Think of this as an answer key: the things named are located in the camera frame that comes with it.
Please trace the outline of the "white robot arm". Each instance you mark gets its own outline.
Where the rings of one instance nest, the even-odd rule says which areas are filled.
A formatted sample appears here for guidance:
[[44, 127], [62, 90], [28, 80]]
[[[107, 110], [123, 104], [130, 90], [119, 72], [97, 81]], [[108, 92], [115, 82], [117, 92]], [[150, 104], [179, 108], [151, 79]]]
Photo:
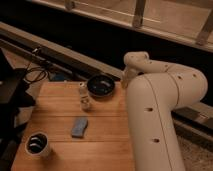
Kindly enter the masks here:
[[124, 63], [121, 85], [135, 171], [186, 171], [171, 111], [205, 96], [205, 75], [193, 67], [152, 60], [146, 52], [128, 52]]

